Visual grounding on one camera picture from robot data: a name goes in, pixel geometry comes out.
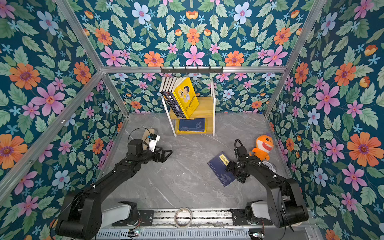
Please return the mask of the navy book small label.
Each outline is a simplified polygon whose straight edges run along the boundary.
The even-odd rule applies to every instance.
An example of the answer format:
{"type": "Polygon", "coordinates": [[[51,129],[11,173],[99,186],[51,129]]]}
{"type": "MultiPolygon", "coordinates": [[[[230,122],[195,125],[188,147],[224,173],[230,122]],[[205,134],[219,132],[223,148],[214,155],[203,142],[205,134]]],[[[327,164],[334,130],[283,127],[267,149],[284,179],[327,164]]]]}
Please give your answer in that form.
{"type": "Polygon", "coordinates": [[[180,119],[179,120],[179,126],[178,126],[179,132],[198,132],[198,133],[205,133],[206,132],[206,119],[180,119]]]}

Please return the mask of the purple old man book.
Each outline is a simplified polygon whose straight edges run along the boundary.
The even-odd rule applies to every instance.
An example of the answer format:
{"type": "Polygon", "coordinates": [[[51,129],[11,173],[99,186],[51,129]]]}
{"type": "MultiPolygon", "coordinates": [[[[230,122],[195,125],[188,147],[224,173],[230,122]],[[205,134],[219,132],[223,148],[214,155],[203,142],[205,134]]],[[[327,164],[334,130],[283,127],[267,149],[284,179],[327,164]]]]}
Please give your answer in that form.
{"type": "Polygon", "coordinates": [[[170,93],[170,95],[172,97],[172,100],[173,100],[173,103],[174,103],[174,105],[175,105],[175,107],[176,107],[176,109],[177,109],[177,111],[179,113],[179,117],[178,118],[185,119],[186,116],[185,116],[185,114],[184,114],[184,112],[183,112],[183,110],[181,108],[181,105],[180,105],[180,103],[178,101],[176,93],[174,93],[174,86],[175,86],[176,81],[177,81],[177,78],[173,77],[173,79],[171,80],[171,82],[169,84],[169,93],[170,93]]]}
{"type": "Polygon", "coordinates": [[[165,77],[165,79],[162,82],[161,90],[162,90],[162,94],[164,95],[164,98],[167,100],[167,102],[171,106],[171,109],[175,113],[176,117],[179,117],[179,113],[178,113],[178,111],[177,111],[177,109],[173,103],[172,97],[169,93],[169,83],[171,82],[172,79],[173,78],[171,78],[171,77],[165,77]]]}

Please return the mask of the yellow cartoon cover book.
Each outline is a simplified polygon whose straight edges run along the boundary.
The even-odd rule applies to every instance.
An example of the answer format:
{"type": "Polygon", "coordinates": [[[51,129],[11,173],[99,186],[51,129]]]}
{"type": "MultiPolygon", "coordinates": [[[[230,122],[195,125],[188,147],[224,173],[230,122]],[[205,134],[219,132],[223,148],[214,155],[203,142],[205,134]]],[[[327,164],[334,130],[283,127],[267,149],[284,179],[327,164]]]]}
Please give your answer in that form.
{"type": "Polygon", "coordinates": [[[176,93],[181,108],[186,116],[185,119],[190,119],[199,106],[199,101],[191,79],[189,77],[177,78],[174,86],[174,93],[176,93]]]}

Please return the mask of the black wolf cover book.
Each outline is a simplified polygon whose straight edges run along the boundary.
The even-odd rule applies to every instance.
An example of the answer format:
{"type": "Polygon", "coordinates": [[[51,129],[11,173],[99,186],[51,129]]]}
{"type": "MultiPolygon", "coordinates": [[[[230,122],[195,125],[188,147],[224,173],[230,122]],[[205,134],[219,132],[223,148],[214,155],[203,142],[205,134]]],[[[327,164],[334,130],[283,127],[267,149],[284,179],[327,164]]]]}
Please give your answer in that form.
{"type": "Polygon", "coordinates": [[[172,93],[172,87],[174,85],[174,77],[167,77],[166,80],[165,80],[165,85],[164,85],[164,92],[166,94],[166,97],[168,99],[168,102],[171,106],[171,108],[173,109],[175,115],[178,117],[178,118],[181,118],[183,115],[182,115],[182,112],[179,108],[179,105],[172,93]]]}

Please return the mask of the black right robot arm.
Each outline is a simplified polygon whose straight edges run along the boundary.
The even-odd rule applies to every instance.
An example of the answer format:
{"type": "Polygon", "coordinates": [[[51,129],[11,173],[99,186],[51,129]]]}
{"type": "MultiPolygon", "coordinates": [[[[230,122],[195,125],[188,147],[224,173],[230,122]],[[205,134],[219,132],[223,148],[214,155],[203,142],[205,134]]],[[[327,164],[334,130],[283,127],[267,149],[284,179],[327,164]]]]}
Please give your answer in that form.
{"type": "Polygon", "coordinates": [[[282,228],[309,219],[309,212],[296,180],[278,175],[258,157],[250,156],[240,140],[235,140],[234,147],[236,161],[230,161],[226,171],[242,184],[250,176],[256,178],[267,194],[265,201],[248,203],[245,207],[245,218],[249,224],[269,220],[276,228],[282,228]]]}

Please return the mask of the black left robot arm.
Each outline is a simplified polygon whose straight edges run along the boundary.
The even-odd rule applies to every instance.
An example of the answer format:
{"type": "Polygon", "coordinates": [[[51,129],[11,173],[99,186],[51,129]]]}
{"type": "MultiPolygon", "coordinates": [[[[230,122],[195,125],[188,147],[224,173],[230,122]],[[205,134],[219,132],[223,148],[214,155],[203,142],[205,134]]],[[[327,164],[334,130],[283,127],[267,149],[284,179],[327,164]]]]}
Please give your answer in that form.
{"type": "Polygon", "coordinates": [[[144,141],[128,142],[126,156],[104,177],[79,192],[68,193],[63,201],[55,233],[72,239],[91,240],[99,230],[114,223],[135,225],[140,222],[137,204],[120,201],[117,207],[102,211],[104,200],[121,184],[131,179],[143,164],[164,163],[173,153],[155,147],[144,149],[144,141]]]}

